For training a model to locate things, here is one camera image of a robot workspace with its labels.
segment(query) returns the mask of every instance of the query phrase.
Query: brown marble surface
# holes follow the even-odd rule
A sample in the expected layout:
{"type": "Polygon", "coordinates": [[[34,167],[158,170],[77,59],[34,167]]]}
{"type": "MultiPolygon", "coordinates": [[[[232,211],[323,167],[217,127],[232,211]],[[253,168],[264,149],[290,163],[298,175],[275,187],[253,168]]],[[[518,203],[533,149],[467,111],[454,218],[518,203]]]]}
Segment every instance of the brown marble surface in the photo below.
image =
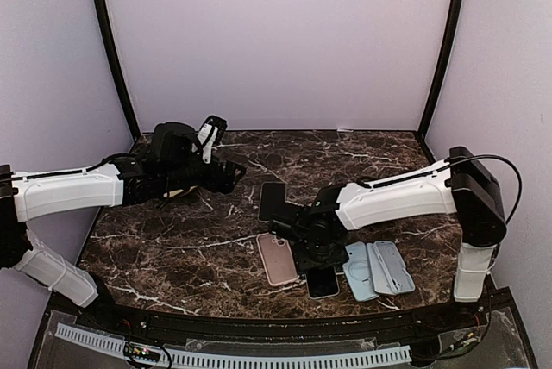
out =
{"type": "MultiPolygon", "coordinates": [[[[145,136],[139,146],[148,140],[145,136]]],[[[120,304],[197,316],[316,318],[405,310],[449,299],[461,230],[452,216],[420,216],[349,233],[349,242],[394,241],[416,290],[357,303],[339,275],[341,293],[309,299],[304,281],[268,284],[255,236],[260,188],[288,184],[294,203],[311,203],[319,188],[359,176],[383,178],[427,165],[405,132],[228,132],[215,150],[248,167],[227,196],[194,191],[103,210],[80,265],[101,276],[120,304]]]]}

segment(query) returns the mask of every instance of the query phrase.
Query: wall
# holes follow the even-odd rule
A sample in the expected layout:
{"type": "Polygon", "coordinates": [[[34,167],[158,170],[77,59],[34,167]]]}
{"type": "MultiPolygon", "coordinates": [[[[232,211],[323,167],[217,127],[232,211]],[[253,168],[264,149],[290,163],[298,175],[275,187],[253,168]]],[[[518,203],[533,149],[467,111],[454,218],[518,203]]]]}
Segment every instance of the wall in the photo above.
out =
{"type": "MultiPolygon", "coordinates": [[[[92,0],[0,0],[0,161],[45,171],[88,166],[131,140],[105,58],[92,0]]],[[[29,223],[70,260],[95,210],[29,223]]],[[[0,271],[1,367],[24,368],[48,293],[0,271]]]]}
{"type": "MultiPolygon", "coordinates": [[[[436,156],[465,145],[511,159],[524,196],[493,276],[509,285],[541,367],[552,367],[552,3],[464,0],[455,47],[428,142],[436,156]]],[[[498,173],[509,210],[516,180],[498,173]]]]}
{"type": "Polygon", "coordinates": [[[142,131],[415,129],[449,0],[108,0],[142,131]]]}

